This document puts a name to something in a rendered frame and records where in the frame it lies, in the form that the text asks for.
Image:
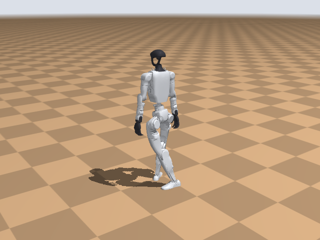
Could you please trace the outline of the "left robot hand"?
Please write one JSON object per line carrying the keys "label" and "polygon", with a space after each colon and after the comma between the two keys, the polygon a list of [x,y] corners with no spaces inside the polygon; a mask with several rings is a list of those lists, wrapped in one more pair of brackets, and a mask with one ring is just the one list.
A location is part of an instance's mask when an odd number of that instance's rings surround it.
{"label": "left robot hand", "polygon": [[142,122],[142,116],[139,117],[139,120],[136,120],[136,123],[134,125],[134,129],[135,129],[135,133],[138,135],[138,136],[143,136],[143,134],[141,134],[141,122]]}

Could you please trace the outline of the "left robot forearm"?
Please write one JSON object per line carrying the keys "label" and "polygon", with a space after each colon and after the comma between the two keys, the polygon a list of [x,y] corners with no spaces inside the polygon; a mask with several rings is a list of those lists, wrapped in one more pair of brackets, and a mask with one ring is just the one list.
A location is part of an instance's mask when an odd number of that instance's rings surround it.
{"label": "left robot forearm", "polygon": [[145,106],[145,103],[142,102],[142,95],[138,94],[137,95],[137,110],[136,110],[136,116],[135,116],[135,119],[138,120],[138,121],[139,121],[139,117],[140,116],[143,117],[144,106]]}

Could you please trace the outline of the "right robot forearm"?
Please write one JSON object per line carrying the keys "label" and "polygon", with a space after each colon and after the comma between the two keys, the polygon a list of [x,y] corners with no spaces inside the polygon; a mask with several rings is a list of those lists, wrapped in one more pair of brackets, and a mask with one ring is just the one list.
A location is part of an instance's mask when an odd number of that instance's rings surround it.
{"label": "right robot forearm", "polygon": [[170,100],[171,113],[175,114],[175,110],[177,110],[178,112],[176,92],[175,92],[175,96],[170,97],[169,100]]}

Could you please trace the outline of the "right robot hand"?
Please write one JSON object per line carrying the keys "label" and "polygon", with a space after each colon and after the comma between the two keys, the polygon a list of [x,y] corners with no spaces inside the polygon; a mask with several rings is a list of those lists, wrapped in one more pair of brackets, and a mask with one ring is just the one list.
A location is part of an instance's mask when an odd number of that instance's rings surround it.
{"label": "right robot hand", "polygon": [[[174,117],[174,118],[173,118],[174,125],[172,126],[172,128],[174,127],[173,129],[176,129],[176,128],[179,127],[180,123],[179,123],[178,111],[175,110],[174,113],[175,113],[175,114],[172,113],[172,115],[173,115],[173,117]],[[172,122],[173,122],[173,121],[172,121]],[[171,122],[171,123],[172,123],[172,122]]]}

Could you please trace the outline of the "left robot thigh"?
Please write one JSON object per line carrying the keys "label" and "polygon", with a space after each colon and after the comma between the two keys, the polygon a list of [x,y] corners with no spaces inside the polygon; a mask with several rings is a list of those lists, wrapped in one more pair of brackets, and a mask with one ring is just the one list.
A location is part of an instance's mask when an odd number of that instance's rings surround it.
{"label": "left robot thigh", "polygon": [[157,129],[159,129],[160,127],[159,121],[160,120],[157,116],[154,116],[149,121],[147,121],[146,132],[147,132],[147,137],[152,149],[162,159],[162,151],[167,149],[161,148],[160,134],[157,131]]}

